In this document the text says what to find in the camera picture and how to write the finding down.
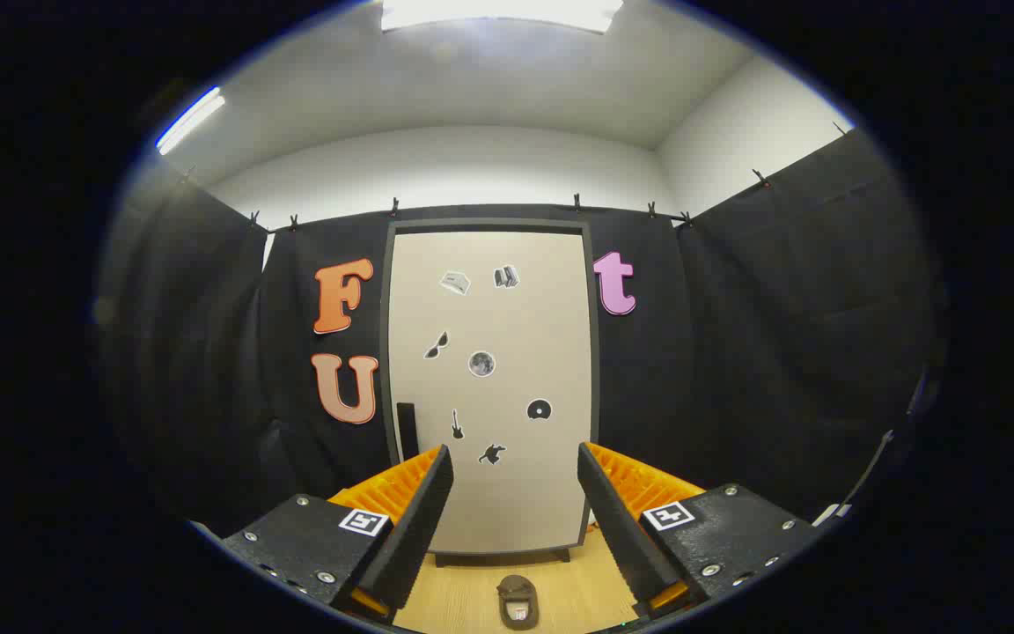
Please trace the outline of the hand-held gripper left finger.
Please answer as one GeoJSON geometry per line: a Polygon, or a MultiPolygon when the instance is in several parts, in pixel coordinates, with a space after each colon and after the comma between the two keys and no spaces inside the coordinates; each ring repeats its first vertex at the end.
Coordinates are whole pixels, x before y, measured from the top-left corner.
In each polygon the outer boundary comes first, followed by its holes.
{"type": "Polygon", "coordinates": [[[294,494],[224,538],[225,551],[324,609],[391,623],[407,605],[453,485],[446,445],[334,497],[294,494]]]}

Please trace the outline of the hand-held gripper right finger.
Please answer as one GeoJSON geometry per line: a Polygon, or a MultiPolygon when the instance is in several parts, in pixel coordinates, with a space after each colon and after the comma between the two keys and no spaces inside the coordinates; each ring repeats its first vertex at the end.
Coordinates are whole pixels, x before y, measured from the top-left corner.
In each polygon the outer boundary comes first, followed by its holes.
{"type": "Polygon", "coordinates": [[[579,446],[577,478],[647,619],[739,593],[819,538],[811,521],[743,485],[705,490],[596,443],[579,446]]]}

